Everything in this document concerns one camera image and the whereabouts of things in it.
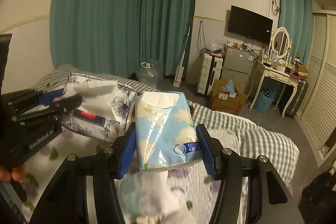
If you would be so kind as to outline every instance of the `mirror frame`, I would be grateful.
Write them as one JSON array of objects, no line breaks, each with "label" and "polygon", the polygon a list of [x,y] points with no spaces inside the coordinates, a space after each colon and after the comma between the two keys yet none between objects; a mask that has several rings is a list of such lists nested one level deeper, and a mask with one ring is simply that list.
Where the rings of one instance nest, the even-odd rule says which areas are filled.
[{"label": "mirror frame", "polygon": [[273,34],[273,36],[272,36],[272,39],[271,39],[271,48],[272,48],[272,49],[275,49],[275,47],[274,47],[274,40],[275,40],[277,34],[280,33],[280,32],[285,33],[285,35],[286,35],[286,37],[287,37],[287,40],[286,40],[286,44],[285,44],[285,47],[284,47],[284,49],[285,49],[285,50],[284,50],[284,54],[283,54],[283,55],[278,55],[278,59],[282,59],[282,58],[284,58],[287,54],[289,54],[289,52],[287,52],[287,49],[288,49],[289,44],[290,44],[289,33],[287,32],[286,28],[285,28],[285,27],[279,27],[279,28],[275,31],[275,33]]}]

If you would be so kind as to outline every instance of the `plastic basket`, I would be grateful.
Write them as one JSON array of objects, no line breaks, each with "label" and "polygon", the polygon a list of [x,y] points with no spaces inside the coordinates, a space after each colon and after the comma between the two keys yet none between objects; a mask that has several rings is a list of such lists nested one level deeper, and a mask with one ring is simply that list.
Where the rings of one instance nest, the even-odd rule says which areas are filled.
[{"label": "plastic basket", "polygon": [[266,112],[270,107],[271,103],[273,102],[273,100],[274,98],[269,98],[266,95],[264,95],[261,91],[259,91],[257,100],[255,101],[253,107],[260,112]]}]

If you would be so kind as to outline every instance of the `cardboard box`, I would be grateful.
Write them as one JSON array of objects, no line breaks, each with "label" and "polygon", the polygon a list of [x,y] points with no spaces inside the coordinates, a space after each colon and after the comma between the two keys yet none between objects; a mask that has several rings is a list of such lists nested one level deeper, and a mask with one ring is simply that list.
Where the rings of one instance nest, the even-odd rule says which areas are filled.
[{"label": "cardboard box", "polygon": [[245,102],[245,94],[239,83],[234,83],[237,93],[224,91],[226,80],[215,80],[211,93],[211,109],[239,115]]},{"label": "cardboard box", "polygon": [[296,62],[294,67],[295,73],[297,73],[301,78],[306,79],[308,77],[308,71],[302,63]]}]

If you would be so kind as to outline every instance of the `black tv screen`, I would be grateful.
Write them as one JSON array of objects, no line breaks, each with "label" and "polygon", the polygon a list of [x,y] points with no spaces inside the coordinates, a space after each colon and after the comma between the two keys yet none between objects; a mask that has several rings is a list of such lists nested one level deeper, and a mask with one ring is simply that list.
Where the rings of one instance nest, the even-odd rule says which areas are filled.
[{"label": "black tv screen", "polygon": [[237,6],[231,6],[228,31],[269,43],[273,20]]}]

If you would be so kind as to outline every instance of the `vanity table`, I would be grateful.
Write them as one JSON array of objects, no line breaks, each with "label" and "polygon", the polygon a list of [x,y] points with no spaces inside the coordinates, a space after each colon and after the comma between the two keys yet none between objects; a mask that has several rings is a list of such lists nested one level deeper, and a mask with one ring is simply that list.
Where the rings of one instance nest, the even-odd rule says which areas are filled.
[{"label": "vanity table", "polygon": [[[290,104],[290,102],[293,100],[295,94],[296,94],[296,91],[297,91],[297,85],[299,83],[298,79],[296,78],[293,78],[293,77],[290,77],[287,73],[285,72],[282,72],[282,71],[279,71],[279,70],[276,70],[276,69],[273,69],[271,67],[267,67],[265,65],[263,65],[261,62],[257,61],[257,65],[256,67],[254,68],[254,73],[253,73],[253,76],[252,76],[252,81],[251,81],[251,87],[250,87],[250,91],[247,95],[246,98],[250,97],[251,93],[252,93],[252,89],[254,87],[254,81],[255,81],[255,78],[256,78],[256,74],[258,72],[261,72],[261,78],[260,78],[260,81],[259,81],[259,85],[258,85],[258,88],[257,88],[257,92],[254,96],[254,99],[253,99],[253,102],[250,106],[250,109],[252,109],[255,101],[257,100],[257,97],[258,97],[258,94],[259,94],[259,91],[261,89],[261,85],[263,84],[263,81],[264,81],[264,78],[265,77],[270,77],[274,80],[277,80],[281,83],[285,83],[286,85],[291,85],[293,86],[293,93],[292,95],[290,96],[287,104],[285,105],[285,108],[283,109],[283,112],[282,112],[282,117],[285,116],[285,112],[286,112],[286,109],[288,107],[288,105]],[[286,88],[286,85],[283,86],[283,89],[281,91],[281,94],[280,94],[280,97],[277,101],[277,104],[276,106],[278,106],[278,103],[280,102],[281,100],[281,97],[285,91],[285,88]]]}]

